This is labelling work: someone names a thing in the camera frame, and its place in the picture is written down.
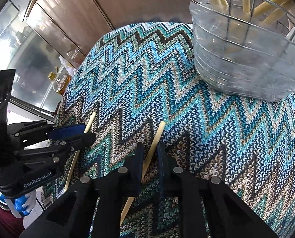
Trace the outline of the left blue gloved hand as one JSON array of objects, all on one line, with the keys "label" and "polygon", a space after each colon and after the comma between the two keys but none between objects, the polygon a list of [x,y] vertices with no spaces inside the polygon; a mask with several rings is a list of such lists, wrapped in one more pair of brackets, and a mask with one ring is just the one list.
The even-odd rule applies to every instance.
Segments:
[{"label": "left blue gloved hand", "polygon": [[23,218],[31,213],[36,205],[37,192],[33,190],[15,199],[6,198],[0,191],[0,208],[15,218]]}]

